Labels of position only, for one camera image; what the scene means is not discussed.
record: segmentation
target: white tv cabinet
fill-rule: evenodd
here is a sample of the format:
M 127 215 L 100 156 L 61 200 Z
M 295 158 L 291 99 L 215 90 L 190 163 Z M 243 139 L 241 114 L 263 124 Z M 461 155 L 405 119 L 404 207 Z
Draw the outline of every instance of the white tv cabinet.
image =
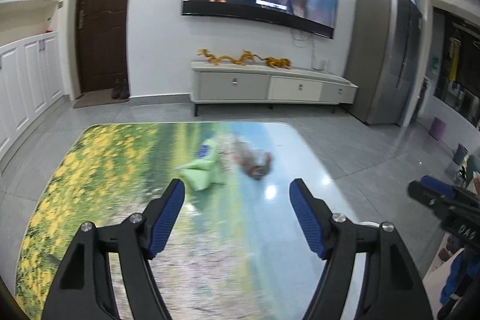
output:
M 204 103 L 353 103 L 357 86 L 321 71 L 193 61 L 190 100 L 195 116 Z

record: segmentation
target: gray refrigerator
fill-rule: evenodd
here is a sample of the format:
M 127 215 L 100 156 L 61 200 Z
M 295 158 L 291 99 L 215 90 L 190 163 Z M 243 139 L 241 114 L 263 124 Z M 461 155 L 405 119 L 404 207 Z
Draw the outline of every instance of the gray refrigerator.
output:
M 411 0 L 357 0 L 345 78 L 346 109 L 366 124 L 400 124 L 418 64 L 422 16 Z

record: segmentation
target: blue gripper pad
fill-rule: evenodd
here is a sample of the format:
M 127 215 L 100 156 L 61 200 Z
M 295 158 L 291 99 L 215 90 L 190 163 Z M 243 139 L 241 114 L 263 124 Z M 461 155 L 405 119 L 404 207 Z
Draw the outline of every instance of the blue gripper pad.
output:
M 326 248 L 323 245 L 322 226 L 315 218 L 311 207 L 295 181 L 290 183 L 290 203 L 297 215 L 308 246 L 319 258 L 323 258 L 326 254 Z
M 435 178 L 432 178 L 431 176 L 424 176 L 420 180 L 420 183 L 429 189 L 436 191 L 439 194 L 443 194 L 444 196 L 454 199 L 455 198 L 455 193 L 453 191 L 453 188 L 446 183 L 443 183 Z
M 151 240 L 148 246 L 148 252 L 152 258 L 165 248 L 184 199 L 185 185 L 182 181 L 178 181 L 162 212 L 152 226 Z

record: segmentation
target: drawer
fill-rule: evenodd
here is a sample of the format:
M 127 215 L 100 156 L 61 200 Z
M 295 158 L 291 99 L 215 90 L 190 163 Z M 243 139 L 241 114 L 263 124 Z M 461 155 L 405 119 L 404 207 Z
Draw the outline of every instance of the drawer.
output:
M 356 93 L 356 87 L 324 83 L 322 87 L 322 94 L 320 94 L 320 102 L 353 103 Z
M 265 100 L 268 75 L 201 72 L 200 100 Z
M 318 102 L 321 91 L 322 83 L 315 80 L 272 76 L 268 99 Z

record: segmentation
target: brown door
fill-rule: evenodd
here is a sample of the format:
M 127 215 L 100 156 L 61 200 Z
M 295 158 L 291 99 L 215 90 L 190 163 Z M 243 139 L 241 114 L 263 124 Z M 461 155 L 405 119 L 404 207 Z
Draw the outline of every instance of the brown door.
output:
M 82 92 L 127 78 L 127 0 L 78 0 L 77 62 Z

